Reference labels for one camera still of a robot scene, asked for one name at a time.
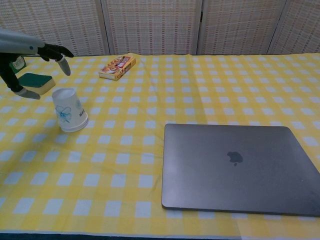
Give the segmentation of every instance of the white wicker partition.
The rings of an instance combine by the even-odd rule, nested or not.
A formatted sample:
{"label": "white wicker partition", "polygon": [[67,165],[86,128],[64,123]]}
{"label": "white wicker partition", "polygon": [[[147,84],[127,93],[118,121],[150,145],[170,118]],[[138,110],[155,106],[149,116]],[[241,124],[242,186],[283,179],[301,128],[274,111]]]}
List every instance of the white wicker partition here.
{"label": "white wicker partition", "polygon": [[203,0],[202,54],[266,54],[285,0]]}
{"label": "white wicker partition", "polygon": [[196,54],[201,0],[101,0],[111,54]]}
{"label": "white wicker partition", "polygon": [[287,1],[268,53],[320,53],[320,0]]}
{"label": "white wicker partition", "polygon": [[99,0],[0,1],[0,28],[63,45],[76,56],[109,54]]}

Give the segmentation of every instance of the sponge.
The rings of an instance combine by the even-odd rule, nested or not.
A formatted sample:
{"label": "sponge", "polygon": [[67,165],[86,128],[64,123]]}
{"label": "sponge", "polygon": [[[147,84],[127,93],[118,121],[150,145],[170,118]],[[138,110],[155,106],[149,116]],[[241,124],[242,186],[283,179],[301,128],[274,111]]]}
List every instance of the sponge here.
{"label": "sponge", "polygon": [[39,95],[45,94],[56,85],[52,76],[33,73],[26,73],[19,77],[18,80],[21,86]]}

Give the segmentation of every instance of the paper cup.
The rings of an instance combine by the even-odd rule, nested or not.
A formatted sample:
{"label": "paper cup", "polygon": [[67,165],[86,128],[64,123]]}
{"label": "paper cup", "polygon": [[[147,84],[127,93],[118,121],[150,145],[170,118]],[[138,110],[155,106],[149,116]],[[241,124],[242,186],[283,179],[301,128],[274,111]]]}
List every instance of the paper cup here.
{"label": "paper cup", "polygon": [[75,132],[87,125],[88,114],[73,88],[61,88],[54,91],[52,99],[58,124],[64,132]]}

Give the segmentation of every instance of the gray laptop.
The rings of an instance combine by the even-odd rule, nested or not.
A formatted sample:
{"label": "gray laptop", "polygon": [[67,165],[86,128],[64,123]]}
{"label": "gray laptop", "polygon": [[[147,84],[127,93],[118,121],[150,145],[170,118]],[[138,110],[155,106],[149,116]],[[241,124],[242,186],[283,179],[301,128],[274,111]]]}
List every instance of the gray laptop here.
{"label": "gray laptop", "polygon": [[162,206],[320,216],[320,173],[282,126],[167,124]]}

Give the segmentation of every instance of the robotic arm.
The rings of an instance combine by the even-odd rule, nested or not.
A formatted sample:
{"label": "robotic arm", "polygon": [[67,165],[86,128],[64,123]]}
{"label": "robotic arm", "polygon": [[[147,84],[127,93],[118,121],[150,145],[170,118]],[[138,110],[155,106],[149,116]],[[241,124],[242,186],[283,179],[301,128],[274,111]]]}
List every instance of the robotic arm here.
{"label": "robotic arm", "polygon": [[39,54],[47,62],[53,59],[67,76],[71,74],[65,56],[72,58],[74,55],[66,47],[47,44],[24,33],[0,29],[0,76],[8,88],[21,97],[40,99],[37,93],[29,91],[19,84],[10,67],[10,62],[14,62],[17,57],[23,54]]}

